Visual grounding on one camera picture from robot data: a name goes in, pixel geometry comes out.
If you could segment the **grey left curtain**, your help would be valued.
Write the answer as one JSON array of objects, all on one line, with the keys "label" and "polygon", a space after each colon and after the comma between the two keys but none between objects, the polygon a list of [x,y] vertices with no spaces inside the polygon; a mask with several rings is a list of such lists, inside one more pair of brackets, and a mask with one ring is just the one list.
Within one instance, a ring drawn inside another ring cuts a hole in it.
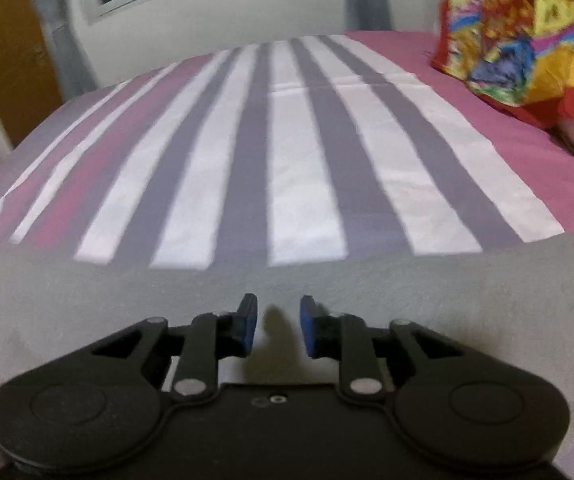
[{"label": "grey left curtain", "polygon": [[40,21],[65,101],[98,89],[89,60],[74,35],[68,0],[30,0]]}]

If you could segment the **striped pink purple bed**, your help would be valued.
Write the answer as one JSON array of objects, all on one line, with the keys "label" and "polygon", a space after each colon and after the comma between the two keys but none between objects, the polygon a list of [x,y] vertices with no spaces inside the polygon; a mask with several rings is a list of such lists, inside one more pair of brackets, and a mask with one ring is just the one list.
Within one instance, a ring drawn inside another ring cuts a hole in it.
[{"label": "striped pink purple bed", "polygon": [[84,94],[0,167],[0,248],[206,270],[574,234],[574,156],[420,32],[207,54]]}]

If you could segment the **brown wooden door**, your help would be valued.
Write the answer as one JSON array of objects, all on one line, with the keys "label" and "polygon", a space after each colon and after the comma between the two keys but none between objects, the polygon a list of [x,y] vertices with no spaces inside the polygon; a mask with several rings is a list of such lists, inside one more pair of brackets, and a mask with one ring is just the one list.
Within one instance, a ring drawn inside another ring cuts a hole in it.
[{"label": "brown wooden door", "polygon": [[62,105],[56,72],[30,0],[0,0],[0,122],[18,146]]}]

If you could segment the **colourful patterned quilt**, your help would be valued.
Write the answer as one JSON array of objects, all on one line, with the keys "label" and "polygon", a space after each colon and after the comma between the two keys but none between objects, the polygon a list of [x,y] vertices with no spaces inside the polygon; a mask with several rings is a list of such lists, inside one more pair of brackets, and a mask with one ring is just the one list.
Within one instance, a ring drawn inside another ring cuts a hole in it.
[{"label": "colourful patterned quilt", "polygon": [[522,122],[574,120],[574,0],[442,0],[439,28],[436,70]]}]

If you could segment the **grey sweatpants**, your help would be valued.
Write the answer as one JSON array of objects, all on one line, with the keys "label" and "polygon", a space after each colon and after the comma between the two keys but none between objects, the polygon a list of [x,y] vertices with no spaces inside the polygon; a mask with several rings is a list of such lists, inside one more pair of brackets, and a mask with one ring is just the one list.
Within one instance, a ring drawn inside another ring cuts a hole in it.
[{"label": "grey sweatpants", "polygon": [[259,326],[252,356],[221,369],[225,382],[326,382],[311,361],[299,304],[387,326],[409,320],[557,386],[570,404],[564,446],[574,445],[574,236],[458,256],[411,255],[209,271],[93,266],[0,252],[0,383],[150,316],[175,325],[235,309],[252,292]]}]

